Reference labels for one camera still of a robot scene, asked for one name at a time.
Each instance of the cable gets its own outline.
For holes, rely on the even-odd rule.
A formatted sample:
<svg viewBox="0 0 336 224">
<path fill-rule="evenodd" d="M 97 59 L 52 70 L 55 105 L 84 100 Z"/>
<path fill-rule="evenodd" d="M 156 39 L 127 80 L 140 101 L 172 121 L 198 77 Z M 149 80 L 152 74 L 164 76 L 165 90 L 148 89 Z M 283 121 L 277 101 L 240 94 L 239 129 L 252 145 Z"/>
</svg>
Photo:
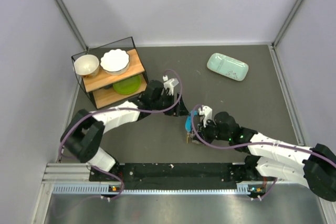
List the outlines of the cable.
<svg viewBox="0 0 336 224">
<path fill-rule="evenodd" d="M 250 145 L 272 145 L 273 146 L 273 143 L 267 143 L 267 142 L 254 142 L 254 143 L 251 143 L 250 142 L 250 143 L 245 143 L 245 144 L 237 144 L 237 145 L 233 145 L 233 146 L 222 147 L 222 146 L 216 146 L 216 145 L 213 145 L 213 144 L 210 144 L 210 143 L 206 142 L 198 134 L 198 132 L 196 130 L 196 127 L 195 127 L 195 124 L 194 124 L 194 113 L 200 107 L 202 107 L 202 105 L 198 104 L 191 111 L 191 126 L 192 126 L 192 129 L 193 129 L 195 135 L 197 136 L 198 140 L 200 140 L 203 144 L 205 144 L 205 145 L 207 145 L 209 147 L 215 148 L 215 149 L 220 149 L 220 150 L 231 150 L 231 149 L 236 149 L 236 148 L 240 148 L 240 147 L 246 147 L 246 146 L 250 146 Z M 336 164 L 333 161 L 331 161 L 330 159 L 328 159 L 328 158 L 326 158 L 326 157 L 324 157 L 324 156 L 322 156 L 322 155 L 320 155 L 318 153 L 315 153 L 313 151 L 297 148 L 295 146 L 288 146 L 288 145 L 284 145 L 284 144 L 278 144 L 277 146 L 282 147 L 282 148 L 286 148 L 286 149 L 290 149 L 290 150 L 295 150 L 295 151 L 299 151 L 299 152 L 308 153 L 310 155 L 313 155 L 315 157 L 318 157 L 318 158 L 326 161 L 328 164 L 330 164 L 331 166 L 333 166 L 336 169 Z M 270 188 L 267 190 L 267 192 L 259 198 L 260 200 L 264 199 L 269 194 L 269 192 L 273 189 L 276 181 L 277 181 L 277 178 L 274 180 L 273 184 L 270 186 Z"/>
<path fill-rule="evenodd" d="M 179 84 L 180 84 L 180 95 L 178 96 L 178 98 L 176 99 L 175 103 L 173 105 L 171 105 L 170 107 L 164 109 L 164 110 L 141 110 L 141 109 L 135 109 L 135 108 L 110 108 L 110 109 L 107 109 L 107 110 L 100 110 L 100 111 L 95 111 L 95 112 L 92 112 L 86 116 L 84 116 L 83 118 L 81 118 L 73 127 L 71 127 L 71 129 L 68 131 L 68 133 L 64 136 L 64 138 L 62 139 L 61 143 L 60 143 L 60 146 L 58 148 L 58 159 L 60 157 L 66 157 L 66 158 L 73 158 L 71 156 L 65 156 L 62 154 L 62 149 L 63 149 L 63 146 L 65 144 L 65 142 L 68 140 L 69 136 L 75 131 L 75 129 L 83 122 L 85 121 L 87 118 L 93 116 L 93 115 L 97 115 L 97 114 L 101 114 L 101 113 L 106 113 L 106 112 L 111 112 L 111 111 L 119 111 L 119 110 L 131 110 L 131 111 L 139 111 L 139 112 L 144 112 L 144 113 L 153 113 L 153 114 L 156 114 L 156 113 L 164 113 L 166 111 L 169 111 L 171 110 L 172 108 L 174 108 L 180 101 L 181 97 L 182 97 L 182 90 L 183 90 L 183 86 L 182 86 L 182 81 L 181 81 L 181 78 L 180 76 L 172 69 L 167 69 L 164 71 L 164 75 L 166 75 L 167 72 L 172 72 L 175 77 L 177 78 L 177 80 L 179 81 Z M 111 176 L 112 178 L 118 180 L 120 183 L 121 183 L 121 188 L 119 190 L 119 193 L 117 195 L 115 195 L 112 199 L 117 199 L 121 196 L 124 188 L 125 188 L 125 184 L 124 182 L 116 175 L 112 174 L 112 173 L 108 173 L 108 172 L 105 172 L 104 170 L 96 167 L 96 166 L 92 166 L 92 168 L 94 168 L 95 170 L 101 172 L 101 173 L 104 173 L 106 175 L 109 175 Z M 86 197 L 84 199 L 82 199 L 81 201 L 79 201 L 77 204 L 75 204 L 74 206 L 70 207 L 67 211 L 65 211 L 63 214 L 61 215 L 57 215 L 56 214 L 56 210 L 55 208 L 53 207 L 53 214 L 56 218 L 62 218 L 63 216 L 65 216 L 67 213 L 69 213 L 70 211 L 72 211 L 74 208 L 76 208 L 77 206 L 79 206 L 82 202 L 88 200 L 88 199 L 91 199 L 91 198 L 98 198 L 100 196 L 97 196 L 97 195 L 94 195 L 94 196 L 89 196 L 89 197 Z"/>
<path fill-rule="evenodd" d="M 75 129 L 83 122 L 85 121 L 87 118 L 90 118 L 92 117 L 93 115 L 97 115 L 97 114 L 101 114 L 101 113 L 106 113 L 106 112 L 111 112 L 111 111 L 116 111 L 116 110 L 131 110 L 131 111 L 138 111 L 138 112 L 144 112 L 144 113 L 153 113 L 153 114 L 156 114 L 156 113 L 164 113 L 166 111 L 169 111 L 171 110 L 172 108 L 174 108 L 180 101 L 181 97 L 182 97 L 182 82 L 181 82 L 181 78 L 180 76 L 172 69 L 167 69 L 164 71 L 164 75 L 167 73 L 167 72 L 172 72 L 175 77 L 178 79 L 179 83 L 180 83 L 180 95 L 178 96 L 178 98 L 176 99 L 175 103 L 173 105 L 171 105 L 170 107 L 164 109 L 164 110 L 141 110 L 141 109 L 135 109 L 135 108 L 109 108 L 107 110 L 99 110 L 99 111 L 95 111 L 95 112 L 92 112 L 84 117 L 82 117 L 69 131 L 68 133 L 64 136 L 64 138 L 62 139 L 61 143 L 60 143 L 60 146 L 58 148 L 58 157 L 69 157 L 69 156 L 64 156 L 62 155 L 62 148 L 65 144 L 65 142 L 68 140 L 69 136 L 75 131 Z"/>
</svg>

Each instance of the black metal frame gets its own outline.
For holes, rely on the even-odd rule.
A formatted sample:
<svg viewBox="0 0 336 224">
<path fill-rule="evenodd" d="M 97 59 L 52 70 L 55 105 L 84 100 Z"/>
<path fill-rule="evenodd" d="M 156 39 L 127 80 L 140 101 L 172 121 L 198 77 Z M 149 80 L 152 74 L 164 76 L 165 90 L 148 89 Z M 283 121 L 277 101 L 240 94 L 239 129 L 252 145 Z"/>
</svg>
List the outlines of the black metal frame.
<svg viewBox="0 0 336 224">
<path fill-rule="evenodd" d="M 95 50 L 97 50 L 97 49 L 102 49 L 102 48 L 116 49 L 116 48 L 120 48 L 120 47 L 118 47 L 118 46 L 113 46 L 113 44 L 118 45 L 118 43 L 123 42 L 123 41 L 125 41 L 125 42 L 127 42 L 127 43 L 130 43 L 130 42 L 131 42 L 129 46 L 124 47 L 125 49 L 128 49 L 128 50 L 130 50 L 130 48 L 135 49 L 135 50 L 137 51 L 138 55 L 139 55 L 139 52 L 138 52 L 138 50 L 137 50 L 137 48 L 136 48 L 136 46 L 135 46 L 135 43 L 134 43 L 134 39 L 133 39 L 133 37 L 131 36 L 131 37 L 127 37 L 127 38 L 124 38 L 124 39 L 120 39 L 120 40 L 117 40 L 117 41 L 114 41 L 114 42 L 105 44 L 105 45 L 100 46 L 100 47 L 96 47 L 96 48 L 88 48 L 86 51 L 83 51 L 83 52 L 80 52 L 80 53 L 78 53 L 78 54 L 72 55 L 72 56 L 71 56 L 71 61 L 72 61 L 73 69 L 75 69 L 75 66 L 74 66 L 75 61 L 76 61 L 80 56 L 88 55 L 88 54 L 92 53 L 93 51 L 95 51 Z M 141 57 L 140 57 L 140 56 L 139 56 L 139 59 L 140 59 L 140 62 L 141 62 L 142 66 L 143 66 L 143 68 L 144 68 L 144 70 L 145 70 L 145 71 L 144 71 L 143 73 L 141 73 L 141 74 L 143 75 L 143 77 L 144 77 L 146 83 L 148 83 L 149 80 L 148 80 L 148 76 L 147 76 L 146 68 L 144 67 L 144 65 L 143 65 L 143 63 L 142 63 L 142 61 L 141 61 Z M 95 98 L 93 97 L 93 93 L 92 93 L 92 91 L 90 91 L 90 92 L 87 92 L 87 91 L 86 91 L 86 89 L 85 89 L 85 85 L 84 85 L 84 82 L 83 82 L 82 77 L 79 76 L 79 75 L 77 75 L 76 73 L 75 73 L 75 77 L 76 77 L 76 80 L 77 80 L 77 82 L 78 82 L 78 84 L 79 84 L 81 90 L 84 92 L 84 94 L 87 96 L 87 98 L 92 102 L 92 104 L 94 105 L 94 107 L 95 107 L 96 109 L 98 109 L 98 108 L 97 108 L 97 105 L 96 105 L 96 102 L 95 102 Z"/>
</svg>

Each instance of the blue object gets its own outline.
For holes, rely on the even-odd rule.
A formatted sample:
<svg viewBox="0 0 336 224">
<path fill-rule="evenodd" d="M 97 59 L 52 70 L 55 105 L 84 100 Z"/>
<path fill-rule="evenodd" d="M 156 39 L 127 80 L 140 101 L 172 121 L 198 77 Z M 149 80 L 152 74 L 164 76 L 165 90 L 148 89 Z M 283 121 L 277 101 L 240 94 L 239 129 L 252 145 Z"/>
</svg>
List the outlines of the blue object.
<svg viewBox="0 0 336 224">
<path fill-rule="evenodd" d="M 192 126 L 191 126 L 191 112 L 190 112 L 190 115 L 187 117 L 187 121 L 185 122 L 185 130 L 187 132 L 191 132 L 192 129 L 193 129 Z"/>
</svg>

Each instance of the gray floor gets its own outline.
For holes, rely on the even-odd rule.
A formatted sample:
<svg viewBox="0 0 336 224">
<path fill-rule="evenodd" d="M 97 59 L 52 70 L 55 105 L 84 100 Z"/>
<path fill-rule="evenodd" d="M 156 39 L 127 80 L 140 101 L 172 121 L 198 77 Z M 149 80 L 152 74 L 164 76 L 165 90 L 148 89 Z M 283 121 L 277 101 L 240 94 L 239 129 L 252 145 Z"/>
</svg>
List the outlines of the gray floor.
<svg viewBox="0 0 336 224">
<path fill-rule="evenodd" d="M 195 104 L 206 104 L 213 109 L 214 115 L 227 111 L 244 127 L 297 143 L 267 46 L 154 47 L 138 48 L 138 52 L 150 80 L 162 80 L 162 72 L 167 68 L 179 73 L 184 87 L 183 99 L 189 110 Z M 237 82 L 208 70 L 206 63 L 215 52 L 247 63 L 246 79 Z M 80 90 L 75 112 L 83 108 L 94 110 Z M 185 118 L 152 115 L 106 133 L 101 147 L 122 163 L 244 160 L 245 154 L 236 151 L 187 144 L 184 123 Z"/>
</svg>

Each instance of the wooden board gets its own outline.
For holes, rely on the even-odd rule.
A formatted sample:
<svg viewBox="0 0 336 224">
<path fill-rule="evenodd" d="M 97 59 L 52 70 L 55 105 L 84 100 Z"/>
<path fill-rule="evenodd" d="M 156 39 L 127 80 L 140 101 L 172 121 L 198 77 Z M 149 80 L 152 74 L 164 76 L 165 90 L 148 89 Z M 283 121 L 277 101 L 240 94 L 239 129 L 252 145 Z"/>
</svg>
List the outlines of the wooden board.
<svg viewBox="0 0 336 224">
<path fill-rule="evenodd" d="M 112 76 L 106 73 L 100 66 L 99 73 L 95 77 L 83 78 L 86 91 L 90 92 L 93 90 L 97 90 L 109 84 L 115 83 L 117 81 L 121 81 L 131 76 L 135 76 L 136 74 L 145 72 L 145 69 L 143 68 L 141 64 L 141 61 L 140 61 L 140 58 L 139 58 L 139 55 L 136 49 L 129 50 L 127 51 L 127 53 L 130 56 L 130 66 L 125 73 L 119 76 Z"/>
<path fill-rule="evenodd" d="M 141 77 L 141 85 L 139 89 L 135 93 L 132 93 L 132 94 L 128 94 L 128 95 L 118 94 L 115 92 L 113 88 L 98 89 L 98 90 L 93 91 L 92 93 L 93 93 L 94 100 L 96 101 L 97 109 L 105 107 L 109 104 L 118 102 L 127 97 L 131 97 L 135 94 L 139 94 L 140 92 L 144 91 L 146 89 L 147 83 L 142 75 L 140 75 L 140 77 Z"/>
</svg>

